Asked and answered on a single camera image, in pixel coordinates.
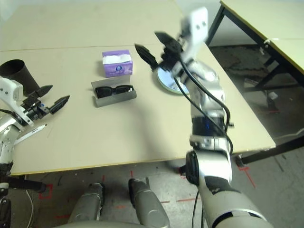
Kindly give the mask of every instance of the black sunglasses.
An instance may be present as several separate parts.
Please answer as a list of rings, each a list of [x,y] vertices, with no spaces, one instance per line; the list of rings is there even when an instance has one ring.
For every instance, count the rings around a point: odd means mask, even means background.
[[[132,85],[119,85],[116,88],[102,86],[95,89],[97,98],[111,96],[113,94],[122,94],[134,90]]]

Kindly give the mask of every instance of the concrete floor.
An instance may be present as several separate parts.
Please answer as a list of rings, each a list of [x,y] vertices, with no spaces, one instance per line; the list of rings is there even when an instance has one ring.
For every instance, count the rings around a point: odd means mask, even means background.
[[[267,56],[262,56],[257,48],[215,47],[212,52],[240,91],[245,77],[262,78],[268,72],[263,66]],[[275,80],[291,79],[289,75],[280,75]],[[276,93],[278,98],[267,107],[256,105],[261,95],[257,92],[247,99],[276,143],[282,143],[292,137],[276,137],[294,133],[304,126],[304,107],[300,106],[304,90],[296,88]],[[148,180],[168,213],[171,227],[190,227],[196,188],[176,173],[176,167],[183,163],[184,160],[176,160],[30,175],[29,179],[50,185],[42,195],[30,192],[35,205],[32,227],[50,228],[65,224],[77,199],[91,182],[106,185],[101,220],[138,223],[128,198],[127,183],[131,177]],[[304,149],[301,148],[251,163],[245,170],[233,164],[232,185],[249,196],[274,227],[304,227],[303,163]],[[9,197],[13,206],[12,227],[26,227],[30,202],[25,192],[10,190]],[[199,201],[195,227],[200,225],[200,208]]]

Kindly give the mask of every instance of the robot leg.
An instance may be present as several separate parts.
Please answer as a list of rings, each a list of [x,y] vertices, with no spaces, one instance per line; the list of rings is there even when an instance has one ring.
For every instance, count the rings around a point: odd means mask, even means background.
[[[79,198],[68,223],[99,220],[105,200],[105,186],[90,184],[88,190]]]
[[[147,184],[130,179],[129,193],[140,224],[149,228],[170,228],[169,218],[161,202]]]

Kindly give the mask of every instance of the white pen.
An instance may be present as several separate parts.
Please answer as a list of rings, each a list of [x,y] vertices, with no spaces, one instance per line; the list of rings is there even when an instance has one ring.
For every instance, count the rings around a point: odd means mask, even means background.
[[[25,134],[24,136],[18,138],[18,139],[15,141],[14,145],[17,145],[19,142],[22,142],[23,140],[25,140],[25,139],[31,137],[32,135],[34,135],[34,134],[40,132],[40,131],[41,131],[43,128],[45,128],[46,126],[47,126],[47,124],[42,125],[42,126],[39,126],[39,127],[36,127],[35,129],[33,129],[32,131],[30,131],[29,133],[27,133],[27,134]]]

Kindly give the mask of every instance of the black wire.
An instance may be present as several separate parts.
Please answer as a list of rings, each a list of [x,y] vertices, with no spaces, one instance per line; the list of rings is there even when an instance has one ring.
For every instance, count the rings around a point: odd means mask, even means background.
[[[203,211],[203,207],[201,207],[201,219],[200,219],[200,228],[204,228],[204,211]]]
[[[13,113],[10,110],[6,110],[6,109],[0,109],[0,112],[7,113],[7,114],[12,114]]]
[[[196,193],[196,197],[195,197],[193,214],[192,214],[192,225],[191,225],[191,228],[194,228],[194,215],[195,215],[196,203],[198,202],[198,197],[199,197],[199,191],[198,191],[198,193]]]
[[[227,135],[227,133],[220,127],[217,125],[217,123],[214,122],[214,120],[212,120],[201,108],[199,108],[194,101],[192,101],[188,95],[183,91],[182,87],[180,86],[179,82],[177,81],[176,78],[174,78],[174,81],[177,85],[177,87],[180,89],[181,93],[187,98],[187,100],[200,112],[202,113],[208,120],[210,120],[223,134],[224,136],[227,138],[229,144],[230,144],[230,154],[232,154],[233,152],[233,144],[231,139],[229,138],[229,136]]]
[[[199,83],[197,81],[197,79],[192,75],[192,73],[189,71],[189,69],[187,68],[186,64],[183,62],[183,60],[181,59],[180,56],[180,63],[181,66],[183,68],[183,70],[186,72],[186,74],[189,76],[189,78],[191,79],[192,82],[194,82],[194,84],[200,88],[205,94],[207,94],[209,97],[211,97],[216,103],[218,103],[226,112],[227,115],[227,120],[226,120],[226,126],[225,126],[225,131],[227,131],[228,126],[230,125],[230,111],[227,108],[227,106],[222,103],[220,100],[218,100],[212,93],[210,93],[201,83]]]

